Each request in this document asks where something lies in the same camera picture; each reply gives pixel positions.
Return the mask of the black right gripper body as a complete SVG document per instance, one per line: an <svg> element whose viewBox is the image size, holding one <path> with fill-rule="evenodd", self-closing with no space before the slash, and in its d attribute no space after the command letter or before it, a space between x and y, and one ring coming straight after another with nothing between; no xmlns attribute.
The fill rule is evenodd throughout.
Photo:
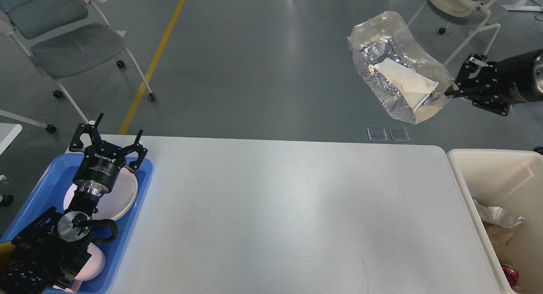
<svg viewBox="0 0 543 294"><path fill-rule="evenodd" d="M543 100L542 50L495 62L497 89L506 104Z"/></svg>

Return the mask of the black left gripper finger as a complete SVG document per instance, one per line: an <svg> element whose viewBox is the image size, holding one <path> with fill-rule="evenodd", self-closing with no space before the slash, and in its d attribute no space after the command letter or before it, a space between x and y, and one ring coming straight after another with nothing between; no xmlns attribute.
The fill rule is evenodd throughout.
<svg viewBox="0 0 543 294"><path fill-rule="evenodd" d="M102 140L98 126L104 114L100 113L93 123L80 123L70 141L70 152L80 152L86 157L110 157L111 144Z"/></svg>
<svg viewBox="0 0 543 294"><path fill-rule="evenodd" d="M142 135L143 135L143 130L139 130L132 144L125 147L117 147L117 149L113 151L114 157L112 158L112 160L114 161L112 163L118 169L125 167L130 172L132 172L132 174L134 174L136 171L140 169L140 166L143 163L144 158L146 157L148 153L148 150L140 143L140 139ZM137 153L137 157L134 161L130 161L127 163L126 156L132 153Z"/></svg>

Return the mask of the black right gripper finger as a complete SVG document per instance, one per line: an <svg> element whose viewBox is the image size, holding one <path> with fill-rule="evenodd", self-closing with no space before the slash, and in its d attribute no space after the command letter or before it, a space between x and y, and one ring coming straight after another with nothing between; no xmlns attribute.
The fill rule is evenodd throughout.
<svg viewBox="0 0 543 294"><path fill-rule="evenodd" d="M499 95L496 78L497 61L471 53L460 66L454 83L445 95Z"/></svg>
<svg viewBox="0 0 543 294"><path fill-rule="evenodd" d="M501 98L474 98L472 99L472 105L504 117L508 116L511 109L511 104Z"/></svg>

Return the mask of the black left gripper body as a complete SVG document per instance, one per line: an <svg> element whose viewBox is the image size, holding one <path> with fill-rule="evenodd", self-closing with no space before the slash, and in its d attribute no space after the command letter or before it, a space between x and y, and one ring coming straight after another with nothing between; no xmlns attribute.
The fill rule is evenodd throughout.
<svg viewBox="0 0 543 294"><path fill-rule="evenodd" d="M125 165L126 159L121 158L120 155L83 154L83 160L74 175L73 183L78 191L94 196L110 193Z"/></svg>

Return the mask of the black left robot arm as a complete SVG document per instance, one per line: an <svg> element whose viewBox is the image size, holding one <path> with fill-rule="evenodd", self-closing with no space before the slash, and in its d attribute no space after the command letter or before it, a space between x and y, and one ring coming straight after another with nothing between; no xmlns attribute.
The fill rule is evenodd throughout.
<svg viewBox="0 0 543 294"><path fill-rule="evenodd" d="M94 123L78 124L69 151L83 154L73 177L74 195L64 211L49 207L11 240L10 264L1 271L2 294L42 294L56 286L66 289L90 263L90 247L114 242L119 234L112 218L96 219L103 195L114 189L122 170L134 174L148 150L140 130L130 145L102 139Z"/></svg>

